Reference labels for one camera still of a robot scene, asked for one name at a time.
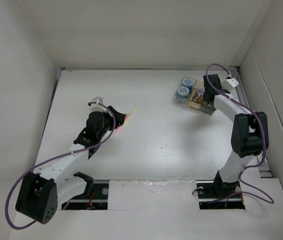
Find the clear jar of paper clips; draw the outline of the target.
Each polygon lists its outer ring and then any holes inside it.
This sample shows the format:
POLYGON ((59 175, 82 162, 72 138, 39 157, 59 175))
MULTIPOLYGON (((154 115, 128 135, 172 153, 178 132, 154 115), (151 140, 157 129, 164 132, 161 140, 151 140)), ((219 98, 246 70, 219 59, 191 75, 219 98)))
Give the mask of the clear jar of paper clips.
POLYGON ((200 95, 203 95, 205 93, 205 88, 204 87, 198 87, 196 89, 196 92, 200 95))

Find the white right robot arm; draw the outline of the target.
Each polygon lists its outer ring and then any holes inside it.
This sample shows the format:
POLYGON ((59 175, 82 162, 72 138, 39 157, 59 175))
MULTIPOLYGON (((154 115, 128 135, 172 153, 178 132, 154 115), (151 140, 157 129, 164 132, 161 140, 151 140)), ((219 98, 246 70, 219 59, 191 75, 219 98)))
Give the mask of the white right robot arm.
POLYGON ((232 151, 225 165, 216 173, 212 190, 224 197, 239 185, 244 170, 252 168, 250 161, 265 154, 269 147, 268 118, 266 113, 255 112, 233 98, 223 88, 217 74, 203 76, 203 101, 215 110, 220 110, 232 121, 232 151))

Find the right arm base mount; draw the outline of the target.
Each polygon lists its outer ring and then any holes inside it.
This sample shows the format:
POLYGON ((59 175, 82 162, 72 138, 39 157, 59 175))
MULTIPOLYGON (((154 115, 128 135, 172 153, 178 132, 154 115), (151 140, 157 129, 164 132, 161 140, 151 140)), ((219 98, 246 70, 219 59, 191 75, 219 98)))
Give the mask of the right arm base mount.
POLYGON ((197 180, 192 192, 198 197, 200 210, 245 210, 240 183, 226 183, 217 186, 213 180, 197 180))

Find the pink highlighter pen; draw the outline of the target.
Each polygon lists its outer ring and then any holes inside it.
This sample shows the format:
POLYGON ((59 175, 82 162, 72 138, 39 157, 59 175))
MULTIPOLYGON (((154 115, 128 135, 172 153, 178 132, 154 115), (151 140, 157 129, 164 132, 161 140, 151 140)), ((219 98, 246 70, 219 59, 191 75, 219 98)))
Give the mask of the pink highlighter pen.
POLYGON ((126 114, 123 124, 122 124, 121 126, 119 126, 119 127, 114 131, 114 134, 117 134, 118 131, 119 131, 122 127, 125 126, 125 124, 129 121, 130 115, 131 115, 130 112, 126 114))

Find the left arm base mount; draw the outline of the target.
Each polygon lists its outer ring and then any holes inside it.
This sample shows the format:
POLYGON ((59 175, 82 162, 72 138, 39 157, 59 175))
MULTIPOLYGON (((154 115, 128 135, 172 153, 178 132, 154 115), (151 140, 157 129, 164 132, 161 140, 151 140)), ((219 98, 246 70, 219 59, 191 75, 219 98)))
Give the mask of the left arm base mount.
POLYGON ((109 180, 94 180, 93 187, 84 193, 74 196, 61 205, 62 210, 107 210, 109 196, 109 180))

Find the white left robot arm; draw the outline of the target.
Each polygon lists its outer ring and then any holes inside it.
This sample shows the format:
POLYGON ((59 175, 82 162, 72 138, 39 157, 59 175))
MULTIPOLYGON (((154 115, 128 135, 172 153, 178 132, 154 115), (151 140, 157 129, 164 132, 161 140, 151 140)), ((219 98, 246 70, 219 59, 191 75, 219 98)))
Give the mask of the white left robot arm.
POLYGON ((92 195, 94 179, 76 168, 89 160, 127 117, 112 106, 97 103, 95 107, 67 153, 36 165, 38 172, 29 170, 18 180, 17 212, 44 225, 71 198, 92 195))

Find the yellow highlighter pen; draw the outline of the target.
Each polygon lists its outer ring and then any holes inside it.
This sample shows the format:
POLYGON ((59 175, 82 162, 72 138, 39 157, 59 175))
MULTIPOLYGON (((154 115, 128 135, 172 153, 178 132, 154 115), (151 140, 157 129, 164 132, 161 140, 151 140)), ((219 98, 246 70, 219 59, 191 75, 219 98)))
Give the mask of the yellow highlighter pen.
POLYGON ((129 113, 126 115, 126 118, 128 119, 133 113, 134 111, 136 110, 136 105, 134 105, 131 110, 129 111, 129 113))

